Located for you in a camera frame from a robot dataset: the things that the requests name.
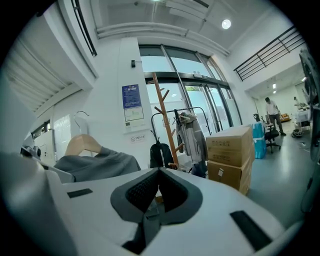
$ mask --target blue sign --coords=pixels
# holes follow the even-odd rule
[[[139,85],[122,86],[122,101],[124,109],[141,107]]]

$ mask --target blue container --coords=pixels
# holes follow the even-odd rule
[[[255,158],[262,159],[265,157],[267,152],[267,145],[265,140],[265,127],[261,121],[255,122],[251,126],[252,126]]]

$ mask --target office chair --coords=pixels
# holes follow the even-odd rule
[[[268,129],[269,129],[269,131],[265,132],[264,138],[266,140],[266,146],[271,148],[271,154],[273,154],[274,153],[274,150],[272,148],[273,146],[279,147],[279,150],[281,149],[280,145],[272,142],[275,140],[275,137],[279,136],[279,132],[276,130],[276,127],[274,125],[269,124]]]

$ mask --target stacked boxes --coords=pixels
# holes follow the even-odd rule
[[[206,138],[208,178],[246,195],[251,181],[255,146],[250,126],[231,127]]]

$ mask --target wooden coat stand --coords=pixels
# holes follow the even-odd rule
[[[166,129],[166,134],[167,134],[168,139],[169,139],[169,145],[170,145],[172,158],[173,158],[173,163],[169,163],[169,165],[170,166],[174,166],[177,169],[179,167],[177,151],[184,146],[184,143],[181,143],[177,148],[175,147],[175,142],[174,142],[173,136],[175,134],[176,129],[174,129],[171,132],[170,123],[169,123],[169,120],[168,120],[168,115],[167,115],[166,107],[165,107],[165,104],[164,104],[164,101],[165,101],[165,99],[166,99],[166,97],[167,97],[167,95],[168,95],[170,90],[166,90],[165,94],[162,96],[161,91],[163,90],[163,88],[160,89],[159,83],[158,83],[158,78],[157,78],[157,75],[156,75],[155,72],[152,73],[152,77],[153,77],[153,81],[148,82],[148,84],[154,84],[155,85],[155,90],[156,90],[156,94],[158,95],[158,99],[159,99],[159,103],[160,103],[161,109],[159,109],[156,106],[154,108],[160,114],[163,115],[164,127]]]

